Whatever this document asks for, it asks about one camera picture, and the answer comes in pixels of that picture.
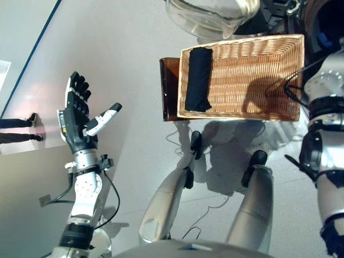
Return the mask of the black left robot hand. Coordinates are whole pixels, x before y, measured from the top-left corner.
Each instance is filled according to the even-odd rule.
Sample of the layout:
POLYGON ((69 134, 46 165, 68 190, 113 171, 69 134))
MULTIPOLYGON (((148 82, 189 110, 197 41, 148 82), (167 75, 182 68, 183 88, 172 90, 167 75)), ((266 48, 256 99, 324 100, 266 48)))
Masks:
POLYGON ((57 110, 61 138, 73 154, 97 149, 97 134, 106 127, 122 109, 120 103, 114 103, 99 115, 89 118, 88 100, 91 96, 89 83, 78 72, 73 72, 67 81, 64 109, 57 110))

